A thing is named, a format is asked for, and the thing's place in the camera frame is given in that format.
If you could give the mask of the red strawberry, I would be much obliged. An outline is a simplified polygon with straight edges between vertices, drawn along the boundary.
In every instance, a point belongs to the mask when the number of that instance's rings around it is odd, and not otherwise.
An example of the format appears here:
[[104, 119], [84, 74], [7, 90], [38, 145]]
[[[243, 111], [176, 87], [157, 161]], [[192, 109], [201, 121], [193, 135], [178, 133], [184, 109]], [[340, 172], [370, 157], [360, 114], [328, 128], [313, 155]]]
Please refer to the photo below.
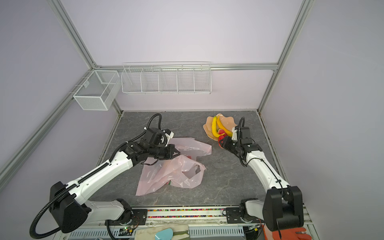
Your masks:
[[227, 136], [227, 134], [224, 133], [223, 135], [220, 135], [220, 136], [219, 136], [219, 139], [218, 139], [219, 146], [220, 146], [222, 149], [223, 149], [224, 139], [225, 139], [226, 136]]

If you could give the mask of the pink plastic bag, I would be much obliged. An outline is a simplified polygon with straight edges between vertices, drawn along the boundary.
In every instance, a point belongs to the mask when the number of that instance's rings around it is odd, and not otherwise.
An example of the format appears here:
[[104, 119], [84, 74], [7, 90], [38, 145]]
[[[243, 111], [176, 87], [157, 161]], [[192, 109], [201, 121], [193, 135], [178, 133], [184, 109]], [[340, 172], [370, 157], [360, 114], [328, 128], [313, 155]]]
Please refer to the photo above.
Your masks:
[[211, 155], [212, 146], [194, 138], [171, 139], [171, 144], [181, 155], [157, 163], [149, 158], [150, 164], [143, 167], [136, 196], [154, 193], [164, 185], [193, 189], [202, 183], [206, 167], [197, 158]]

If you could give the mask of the yellow green banana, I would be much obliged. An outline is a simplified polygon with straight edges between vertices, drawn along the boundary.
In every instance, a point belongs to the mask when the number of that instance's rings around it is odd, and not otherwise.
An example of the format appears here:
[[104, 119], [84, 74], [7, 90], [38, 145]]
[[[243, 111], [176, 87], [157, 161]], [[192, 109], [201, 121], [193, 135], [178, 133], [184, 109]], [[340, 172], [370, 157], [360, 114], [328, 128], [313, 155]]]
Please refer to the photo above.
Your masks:
[[213, 117], [213, 121], [212, 121], [212, 134], [215, 138], [218, 138], [220, 136], [218, 134], [218, 131], [217, 131], [217, 117], [216, 116]]

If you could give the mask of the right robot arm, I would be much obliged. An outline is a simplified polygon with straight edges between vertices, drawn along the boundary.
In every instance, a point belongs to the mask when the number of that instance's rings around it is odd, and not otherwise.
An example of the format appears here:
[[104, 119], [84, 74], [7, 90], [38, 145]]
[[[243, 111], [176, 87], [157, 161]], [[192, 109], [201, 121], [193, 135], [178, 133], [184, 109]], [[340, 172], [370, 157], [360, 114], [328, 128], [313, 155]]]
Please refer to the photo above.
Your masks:
[[251, 137], [242, 117], [231, 137], [219, 141], [220, 146], [234, 154], [243, 167], [251, 167], [261, 181], [265, 200], [243, 199], [240, 216], [244, 221], [263, 220], [272, 232], [304, 226], [303, 195], [299, 187], [291, 186], [272, 167], [261, 147]]

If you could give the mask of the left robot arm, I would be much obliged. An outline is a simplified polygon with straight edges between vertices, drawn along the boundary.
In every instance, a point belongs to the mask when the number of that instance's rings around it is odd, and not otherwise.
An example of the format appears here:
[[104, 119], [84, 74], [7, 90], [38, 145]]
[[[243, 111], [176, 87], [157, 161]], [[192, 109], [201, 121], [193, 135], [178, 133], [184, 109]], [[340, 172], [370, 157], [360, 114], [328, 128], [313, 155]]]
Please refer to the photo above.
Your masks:
[[[64, 234], [71, 233], [83, 224], [92, 222], [105, 221], [107, 227], [111, 223], [123, 226], [131, 224], [135, 215], [125, 200], [91, 202], [89, 199], [121, 173], [137, 165], [147, 165], [149, 158], [158, 162], [172, 160], [181, 154], [175, 145], [169, 143], [174, 136], [171, 130], [162, 129], [160, 123], [156, 128], [151, 127], [155, 118], [161, 120], [162, 115], [154, 114], [141, 134], [120, 144], [111, 157], [101, 165], [67, 184], [62, 182], [54, 184], [51, 187], [49, 202], [31, 223], [29, 230], [31, 238], [43, 239], [59, 231]], [[37, 225], [46, 212], [51, 213], [58, 227], [39, 234]]]

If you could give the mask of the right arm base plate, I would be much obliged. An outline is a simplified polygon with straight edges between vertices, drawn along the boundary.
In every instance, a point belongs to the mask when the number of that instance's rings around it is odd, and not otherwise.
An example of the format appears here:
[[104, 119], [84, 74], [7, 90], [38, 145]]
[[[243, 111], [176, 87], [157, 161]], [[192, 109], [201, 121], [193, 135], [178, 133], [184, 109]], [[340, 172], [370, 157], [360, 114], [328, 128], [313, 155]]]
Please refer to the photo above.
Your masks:
[[263, 224], [264, 221], [247, 214], [246, 210], [240, 207], [229, 207], [222, 210], [228, 224]]

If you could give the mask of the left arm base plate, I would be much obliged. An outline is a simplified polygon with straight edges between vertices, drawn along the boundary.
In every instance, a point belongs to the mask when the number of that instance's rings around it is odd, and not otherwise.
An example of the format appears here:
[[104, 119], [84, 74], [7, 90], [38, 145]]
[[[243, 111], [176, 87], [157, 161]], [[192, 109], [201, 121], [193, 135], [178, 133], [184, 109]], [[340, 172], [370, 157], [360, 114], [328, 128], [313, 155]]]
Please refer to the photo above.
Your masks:
[[148, 210], [133, 209], [124, 211], [117, 220], [108, 220], [110, 226], [140, 226], [146, 224]]

